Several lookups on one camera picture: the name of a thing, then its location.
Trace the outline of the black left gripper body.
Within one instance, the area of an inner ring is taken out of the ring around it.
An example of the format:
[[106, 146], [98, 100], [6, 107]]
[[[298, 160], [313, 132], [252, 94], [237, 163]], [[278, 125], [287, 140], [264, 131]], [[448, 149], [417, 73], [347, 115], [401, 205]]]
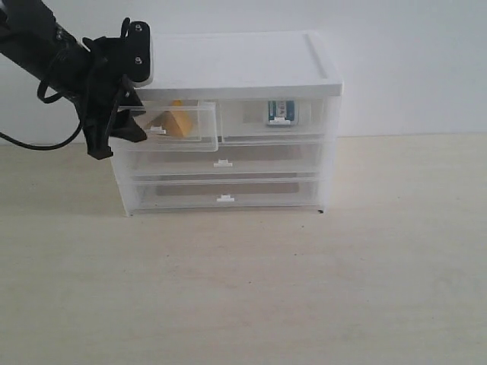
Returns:
[[119, 80], [122, 72], [122, 40], [115, 37], [84, 38], [90, 65], [78, 116], [87, 145], [93, 158], [113, 156], [109, 145], [111, 125], [118, 107]]

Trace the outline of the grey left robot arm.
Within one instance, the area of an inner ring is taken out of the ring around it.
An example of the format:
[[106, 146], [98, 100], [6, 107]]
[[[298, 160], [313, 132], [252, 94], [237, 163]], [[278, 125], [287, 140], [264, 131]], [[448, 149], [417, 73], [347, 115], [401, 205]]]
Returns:
[[125, 18], [118, 37], [77, 40], [42, 1], [1, 3], [1, 53], [39, 80], [38, 99], [71, 102], [79, 123], [66, 140], [33, 145], [2, 134], [2, 139], [32, 151], [54, 151], [84, 135], [89, 156], [113, 156], [110, 138], [138, 143], [145, 131], [132, 109], [144, 113], [137, 88], [151, 83], [151, 28]]

